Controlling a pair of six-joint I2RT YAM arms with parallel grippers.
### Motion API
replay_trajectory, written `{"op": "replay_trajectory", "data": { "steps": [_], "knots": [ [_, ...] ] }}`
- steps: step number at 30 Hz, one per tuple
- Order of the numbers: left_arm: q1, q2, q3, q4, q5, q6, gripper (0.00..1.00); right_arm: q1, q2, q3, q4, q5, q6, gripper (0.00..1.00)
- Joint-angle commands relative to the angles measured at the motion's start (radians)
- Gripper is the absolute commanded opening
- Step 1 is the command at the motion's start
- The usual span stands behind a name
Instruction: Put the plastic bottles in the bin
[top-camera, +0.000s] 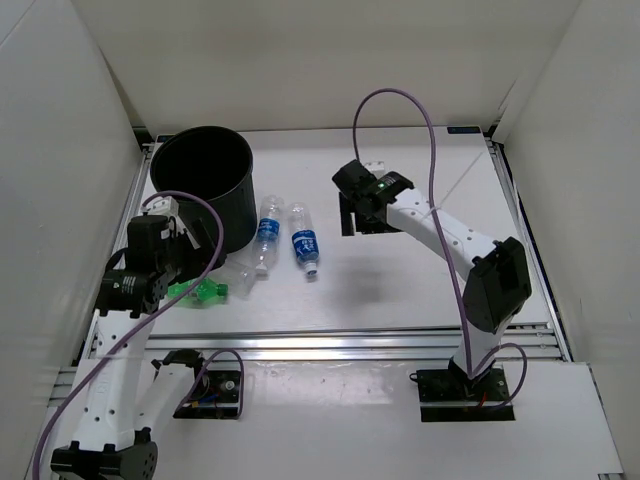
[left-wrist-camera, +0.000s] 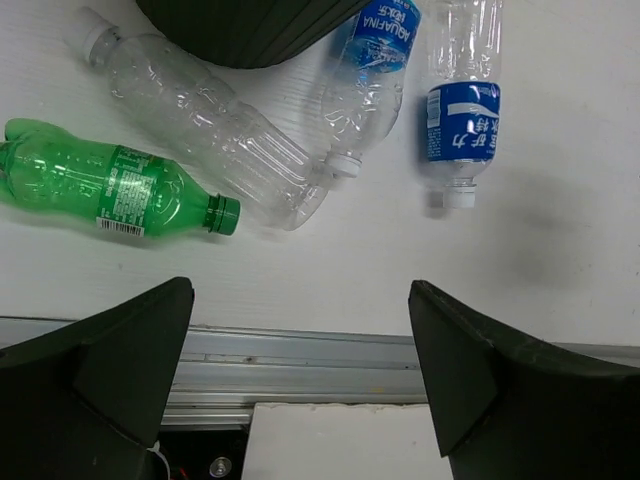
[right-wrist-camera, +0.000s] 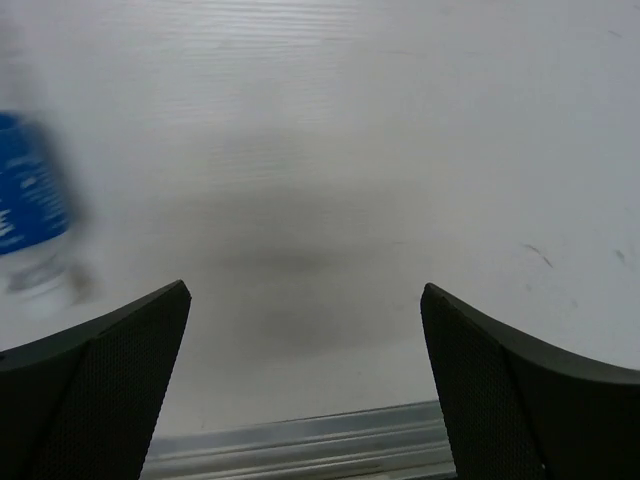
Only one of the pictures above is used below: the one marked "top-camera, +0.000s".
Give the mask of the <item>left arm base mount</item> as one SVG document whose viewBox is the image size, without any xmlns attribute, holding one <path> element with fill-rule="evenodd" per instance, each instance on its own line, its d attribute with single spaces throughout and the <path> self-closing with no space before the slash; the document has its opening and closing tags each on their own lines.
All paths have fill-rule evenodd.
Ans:
<svg viewBox="0 0 640 480">
<path fill-rule="evenodd" d="M 174 414 L 175 419 L 237 420 L 244 375 L 240 370 L 209 370 L 202 385 Z"/>
</svg>

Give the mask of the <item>clear crushed plastic bottle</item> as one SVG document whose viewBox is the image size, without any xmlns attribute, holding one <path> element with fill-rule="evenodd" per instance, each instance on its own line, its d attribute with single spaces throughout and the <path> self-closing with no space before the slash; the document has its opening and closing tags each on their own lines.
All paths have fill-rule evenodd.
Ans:
<svg viewBox="0 0 640 480">
<path fill-rule="evenodd" d="M 256 283 L 253 267 L 231 259 L 215 269 L 210 278 L 217 283 L 226 284 L 229 294 L 240 299 L 246 299 Z"/>
</svg>

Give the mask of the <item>green plastic bottle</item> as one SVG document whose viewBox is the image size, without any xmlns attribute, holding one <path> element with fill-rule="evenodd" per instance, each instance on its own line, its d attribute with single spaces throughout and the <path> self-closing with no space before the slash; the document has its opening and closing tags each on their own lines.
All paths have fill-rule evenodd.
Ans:
<svg viewBox="0 0 640 480">
<path fill-rule="evenodd" d="M 194 283 L 194 280 L 189 280 L 171 285 L 168 288 L 167 297 L 169 299 L 179 297 Z M 224 304 L 228 293 L 229 287 L 227 284 L 216 283 L 209 278 L 205 278 L 188 295 L 182 297 L 178 305 L 195 309 L 209 308 L 213 305 Z"/>
</svg>

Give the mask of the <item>blue label bottle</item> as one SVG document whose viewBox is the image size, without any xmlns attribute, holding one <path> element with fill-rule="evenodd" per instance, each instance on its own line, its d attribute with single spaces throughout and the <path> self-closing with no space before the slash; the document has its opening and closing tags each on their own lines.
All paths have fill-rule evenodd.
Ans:
<svg viewBox="0 0 640 480">
<path fill-rule="evenodd" d="M 284 200 L 278 196 L 269 195 L 262 201 L 252 251 L 252 262 L 259 277 L 267 277 L 276 263 L 283 208 Z"/>
<path fill-rule="evenodd" d="M 308 278 L 317 275 L 319 246 L 309 208 L 301 202 L 292 203 L 288 211 L 291 243 L 296 261 Z"/>
</svg>

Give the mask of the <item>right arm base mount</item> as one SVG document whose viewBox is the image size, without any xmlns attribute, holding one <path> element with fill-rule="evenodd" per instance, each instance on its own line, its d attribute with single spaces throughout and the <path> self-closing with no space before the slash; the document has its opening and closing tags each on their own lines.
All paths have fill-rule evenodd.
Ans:
<svg viewBox="0 0 640 480">
<path fill-rule="evenodd" d="M 504 370 L 492 368 L 468 388 L 447 369 L 417 370 L 409 379 L 418 388 L 423 423 L 508 422 L 515 420 L 512 405 L 499 407 L 509 397 Z"/>
</svg>

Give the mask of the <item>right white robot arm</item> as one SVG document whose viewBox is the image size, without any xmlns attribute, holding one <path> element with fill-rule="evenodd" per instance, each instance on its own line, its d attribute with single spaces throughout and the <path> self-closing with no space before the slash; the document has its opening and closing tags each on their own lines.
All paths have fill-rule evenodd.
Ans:
<svg viewBox="0 0 640 480">
<path fill-rule="evenodd" d="M 353 160 L 332 181 L 361 223 L 404 232 L 445 260 L 463 312 L 463 340 L 449 361 L 449 387 L 460 399 L 476 397 L 504 331 L 532 293 L 524 246 L 514 237 L 498 241 L 471 231 L 395 171 L 376 177 Z"/>
</svg>

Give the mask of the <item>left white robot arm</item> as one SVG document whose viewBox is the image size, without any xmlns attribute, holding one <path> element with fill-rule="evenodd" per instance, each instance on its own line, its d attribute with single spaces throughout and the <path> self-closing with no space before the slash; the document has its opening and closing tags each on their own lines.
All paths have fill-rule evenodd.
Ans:
<svg viewBox="0 0 640 480">
<path fill-rule="evenodd" d="M 143 356 L 155 320 L 175 305 L 165 302 L 171 285 L 192 292 L 213 270 L 223 241 L 204 228 L 189 234 L 179 200 L 199 204 L 215 221 L 206 201 L 186 192 L 162 191 L 143 203 L 127 226 L 127 244 L 107 262 L 95 308 L 96 364 L 68 394 L 37 444 L 32 476 L 39 476 L 45 443 L 57 419 L 75 397 L 86 395 L 68 445 L 54 449 L 50 469 L 62 479 L 150 479 L 158 462 L 158 441 L 166 424 L 187 400 L 206 395 L 210 377 L 197 351 L 186 359 L 170 355 L 143 397 L 137 395 Z"/>
</svg>

